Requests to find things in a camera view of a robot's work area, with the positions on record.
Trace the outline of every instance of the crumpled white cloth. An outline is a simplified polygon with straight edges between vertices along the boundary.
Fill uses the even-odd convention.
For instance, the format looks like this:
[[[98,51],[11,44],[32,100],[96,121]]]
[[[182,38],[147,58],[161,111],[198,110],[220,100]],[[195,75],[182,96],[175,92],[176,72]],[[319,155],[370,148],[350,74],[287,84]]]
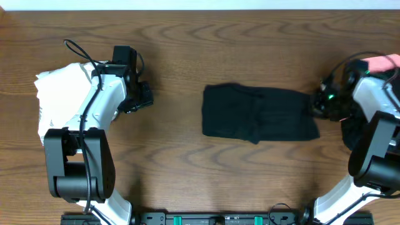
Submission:
[[[93,65],[72,63],[62,69],[41,72],[34,82],[39,99],[39,134],[51,128],[63,128],[81,107],[91,88]]]

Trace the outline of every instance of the wooden table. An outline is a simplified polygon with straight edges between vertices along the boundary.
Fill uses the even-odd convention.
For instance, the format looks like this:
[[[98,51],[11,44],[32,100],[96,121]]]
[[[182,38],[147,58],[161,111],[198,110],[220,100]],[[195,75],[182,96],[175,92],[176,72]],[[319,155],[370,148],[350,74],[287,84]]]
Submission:
[[[347,173],[340,124],[321,138],[250,142],[201,132],[206,84],[238,82],[312,93],[346,56],[400,53],[398,11],[6,12],[0,22],[0,224],[59,224],[81,208],[48,191],[33,82],[43,71],[128,44],[144,57],[154,105],[123,114],[109,131],[116,187],[135,205],[168,211],[300,208]],[[376,224],[399,224],[400,201],[378,200]]]

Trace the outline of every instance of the black cloth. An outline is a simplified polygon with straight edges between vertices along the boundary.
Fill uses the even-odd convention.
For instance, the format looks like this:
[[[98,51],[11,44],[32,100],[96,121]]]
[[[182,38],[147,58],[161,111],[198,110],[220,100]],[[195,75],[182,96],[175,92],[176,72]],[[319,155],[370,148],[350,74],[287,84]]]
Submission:
[[[319,131],[310,97],[297,91],[240,84],[206,86],[202,133],[251,141],[309,141]]]

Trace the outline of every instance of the white wall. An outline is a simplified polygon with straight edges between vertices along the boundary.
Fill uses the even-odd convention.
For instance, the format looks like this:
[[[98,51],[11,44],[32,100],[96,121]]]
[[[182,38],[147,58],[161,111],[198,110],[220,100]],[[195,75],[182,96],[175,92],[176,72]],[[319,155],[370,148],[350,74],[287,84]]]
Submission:
[[[400,0],[0,0],[13,10],[400,9]]]

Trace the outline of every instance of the pink object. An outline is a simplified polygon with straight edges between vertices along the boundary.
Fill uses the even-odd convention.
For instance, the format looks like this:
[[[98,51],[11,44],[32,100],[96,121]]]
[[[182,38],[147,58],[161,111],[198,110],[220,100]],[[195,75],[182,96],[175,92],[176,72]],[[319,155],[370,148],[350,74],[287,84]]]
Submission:
[[[397,67],[400,66],[400,56],[398,54],[388,55],[393,61],[397,64]],[[363,59],[363,61],[368,62],[368,70],[373,72],[384,72],[389,69],[393,69],[393,63],[391,63],[388,59],[384,56],[378,57],[370,57]]]

